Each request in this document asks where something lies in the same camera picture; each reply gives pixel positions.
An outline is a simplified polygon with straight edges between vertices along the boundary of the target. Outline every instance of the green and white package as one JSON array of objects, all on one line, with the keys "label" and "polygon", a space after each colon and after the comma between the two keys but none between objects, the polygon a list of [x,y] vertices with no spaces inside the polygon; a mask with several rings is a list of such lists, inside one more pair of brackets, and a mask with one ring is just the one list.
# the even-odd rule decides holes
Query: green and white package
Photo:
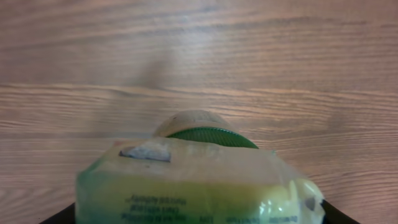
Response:
[{"label": "green and white package", "polygon": [[124,141],[78,175],[77,224],[321,224],[323,195],[270,151]]}]

